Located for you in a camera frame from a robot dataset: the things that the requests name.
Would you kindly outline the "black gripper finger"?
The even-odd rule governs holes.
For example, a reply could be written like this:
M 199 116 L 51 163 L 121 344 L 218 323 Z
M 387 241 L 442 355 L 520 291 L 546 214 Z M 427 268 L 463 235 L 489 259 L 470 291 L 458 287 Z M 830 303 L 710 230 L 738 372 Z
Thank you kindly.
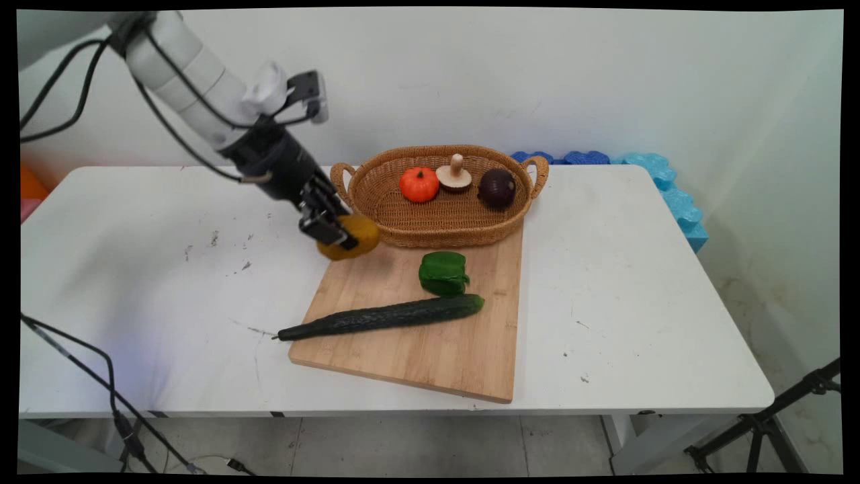
M 299 211 L 301 218 L 299 220 L 299 230 L 302 233 L 313 238 L 322 246 L 339 246 L 344 250 L 353 250 L 357 247 L 356 236 L 350 233 L 339 217 L 331 217 L 326 212 L 317 212 L 308 204 L 308 189 L 303 189 L 301 192 L 301 203 Z
M 335 185 L 324 173 L 314 173 L 308 181 L 308 204 L 317 212 L 326 212 L 331 217 L 352 214 L 344 205 Z

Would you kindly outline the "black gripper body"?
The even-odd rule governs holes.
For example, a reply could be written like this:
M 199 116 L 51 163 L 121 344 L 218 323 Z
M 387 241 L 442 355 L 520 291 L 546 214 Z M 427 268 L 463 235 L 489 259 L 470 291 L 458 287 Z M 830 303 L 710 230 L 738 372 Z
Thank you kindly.
M 301 144 L 283 126 L 256 125 L 220 150 L 243 177 L 268 177 L 258 187 L 271 199 L 301 205 L 305 189 L 331 196 L 331 181 Z

